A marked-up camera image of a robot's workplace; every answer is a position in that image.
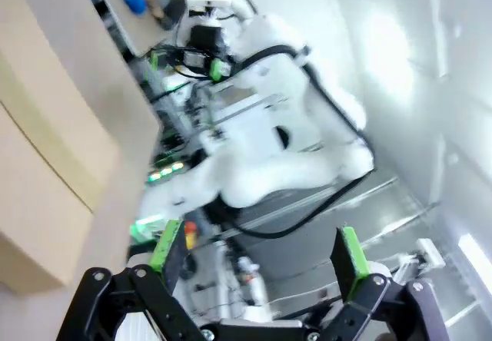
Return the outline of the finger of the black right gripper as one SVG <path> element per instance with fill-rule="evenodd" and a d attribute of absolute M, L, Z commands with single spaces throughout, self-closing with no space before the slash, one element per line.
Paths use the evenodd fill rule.
<path fill-rule="evenodd" d="M 185 50 L 181 47 L 157 47 L 150 51 L 151 67 L 155 70 L 161 69 L 179 72 Z"/>
<path fill-rule="evenodd" d="M 210 63 L 208 77 L 214 83 L 227 80 L 233 75 L 233 62 L 230 59 L 213 58 Z"/>

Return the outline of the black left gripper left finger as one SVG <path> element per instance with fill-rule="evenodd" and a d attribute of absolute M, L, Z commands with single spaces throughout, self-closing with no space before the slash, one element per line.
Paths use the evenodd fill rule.
<path fill-rule="evenodd" d="M 169 220 L 148 264 L 113 274 L 85 271 L 58 332 L 58 340 L 114 340 L 129 313 L 143 313 L 161 340 L 204 340 L 173 297 L 188 248 L 185 225 Z"/>

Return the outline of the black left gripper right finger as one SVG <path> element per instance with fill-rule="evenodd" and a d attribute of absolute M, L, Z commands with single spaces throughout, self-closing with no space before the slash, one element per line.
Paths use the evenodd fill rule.
<path fill-rule="evenodd" d="M 450 339 L 431 284 L 400 285 L 371 272 L 352 227 L 337 228 L 331 263 L 343 306 L 327 325 L 327 340 L 357 340 L 372 320 L 386 323 L 397 340 Z"/>

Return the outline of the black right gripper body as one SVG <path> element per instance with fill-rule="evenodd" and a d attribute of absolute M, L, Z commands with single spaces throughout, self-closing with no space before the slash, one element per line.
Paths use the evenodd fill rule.
<path fill-rule="evenodd" d="M 222 49 L 222 28 L 193 26 L 190 30 L 189 45 L 197 49 Z"/>

